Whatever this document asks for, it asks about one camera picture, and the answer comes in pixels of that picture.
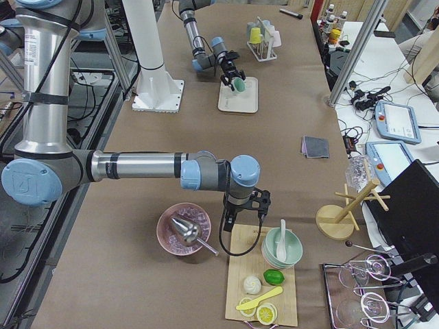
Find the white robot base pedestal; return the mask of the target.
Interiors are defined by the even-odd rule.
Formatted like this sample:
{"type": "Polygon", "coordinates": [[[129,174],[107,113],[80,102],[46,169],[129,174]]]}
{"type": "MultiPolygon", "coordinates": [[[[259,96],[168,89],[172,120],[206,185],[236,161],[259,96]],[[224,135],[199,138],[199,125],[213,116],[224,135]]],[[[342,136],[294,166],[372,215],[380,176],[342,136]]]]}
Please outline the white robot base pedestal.
{"type": "Polygon", "coordinates": [[[165,68],[153,2],[124,1],[123,8],[141,68],[132,109],[177,113],[185,83],[165,68]]]}

